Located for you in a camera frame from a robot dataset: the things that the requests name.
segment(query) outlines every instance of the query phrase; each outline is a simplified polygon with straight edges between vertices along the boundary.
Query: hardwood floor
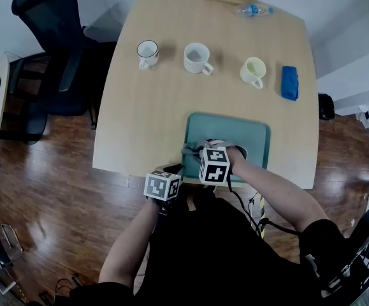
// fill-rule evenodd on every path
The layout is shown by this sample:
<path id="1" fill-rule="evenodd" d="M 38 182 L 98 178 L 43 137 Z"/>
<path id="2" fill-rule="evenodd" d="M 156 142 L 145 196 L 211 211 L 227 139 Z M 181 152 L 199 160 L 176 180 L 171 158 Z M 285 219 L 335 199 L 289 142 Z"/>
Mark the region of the hardwood floor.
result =
<path id="1" fill-rule="evenodd" d="M 142 178 L 92 168 L 94 137 L 88 117 L 49 117 L 36 145 L 0 140 L 0 224 L 11 224 L 25 249 L 14 271 L 28 300 L 39 301 L 43 290 L 53 293 L 58 279 L 74 273 L 84 284 L 96 282 L 115 238 L 143 205 Z M 365 210 L 367 189 L 369 131 L 354 117 L 321 122 L 309 191 L 345 236 Z M 245 201 L 252 196 L 249 189 L 239 193 Z M 225 189 L 217 195 L 240 208 Z M 253 212 L 259 215 L 257 205 Z M 266 213 L 286 225 L 268 204 Z M 268 227 L 265 240 L 281 256 L 298 261 L 293 236 Z"/>

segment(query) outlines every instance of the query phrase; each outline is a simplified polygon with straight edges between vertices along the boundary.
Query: teal tray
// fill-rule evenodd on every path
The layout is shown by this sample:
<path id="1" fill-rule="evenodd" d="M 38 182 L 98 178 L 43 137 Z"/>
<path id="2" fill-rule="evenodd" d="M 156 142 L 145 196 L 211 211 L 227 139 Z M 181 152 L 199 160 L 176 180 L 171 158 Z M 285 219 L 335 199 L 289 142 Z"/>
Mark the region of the teal tray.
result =
<path id="1" fill-rule="evenodd" d="M 184 142 L 199 142 L 209 138 L 233 142 L 247 149 L 248 161 L 266 169 L 270 136 L 270 128 L 260 122 L 197 112 L 192 113 L 187 120 Z M 183 156 L 182 164 L 187 178 L 198 178 L 199 163 L 192 156 Z M 242 182 L 236 176 L 231 176 L 231 181 Z"/>

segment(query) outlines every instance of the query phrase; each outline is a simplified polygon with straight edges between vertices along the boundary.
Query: water bottle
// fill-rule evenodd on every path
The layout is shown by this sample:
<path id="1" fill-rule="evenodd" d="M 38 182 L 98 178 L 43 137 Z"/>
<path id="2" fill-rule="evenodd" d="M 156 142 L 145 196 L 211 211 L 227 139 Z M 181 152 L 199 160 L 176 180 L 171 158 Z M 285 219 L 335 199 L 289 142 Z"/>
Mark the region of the water bottle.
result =
<path id="1" fill-rule="evenodd" d="M 236 8 L 236 13 L 244 17 L 265 16 L 273 13 L 273 8 L 263 4 L 241 4 Z"/>

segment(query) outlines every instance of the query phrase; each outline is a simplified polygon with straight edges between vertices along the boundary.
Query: blue cloth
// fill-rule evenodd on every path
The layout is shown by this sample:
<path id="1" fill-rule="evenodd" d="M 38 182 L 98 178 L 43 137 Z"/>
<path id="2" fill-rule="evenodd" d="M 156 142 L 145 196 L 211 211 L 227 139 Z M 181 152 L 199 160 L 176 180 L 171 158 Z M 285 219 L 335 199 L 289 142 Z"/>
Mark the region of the blue cloth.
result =
<path id="1" fill-rule="evenodd" d="M 296 101 L 299 97 L 298 70 L 296 67 L 284 66 L 282 68 L 282 84 L 280 95 L 285 99 Z"/>

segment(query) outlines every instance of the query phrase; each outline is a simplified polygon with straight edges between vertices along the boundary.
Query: forearm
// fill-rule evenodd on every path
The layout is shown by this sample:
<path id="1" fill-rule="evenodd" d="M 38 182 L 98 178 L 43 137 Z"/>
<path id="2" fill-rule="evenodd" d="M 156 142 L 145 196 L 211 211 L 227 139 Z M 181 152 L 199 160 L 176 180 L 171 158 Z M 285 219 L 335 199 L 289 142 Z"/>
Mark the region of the forearm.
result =
<path id="1" fill-rule="evenodd" d="M 300 232 L 316 220 L 327 219 L 310 194 L 268 170 L 242 160 L 234 164 L 233 173 L 264 196 L 270 206 Z"/>
<path id="2" fill-rule="evenodd" d="M 99 282 L 112 281 L 133 287 L 159 211 L 160 207 L 149 198 L 113 244 L 99 275 Z"/>

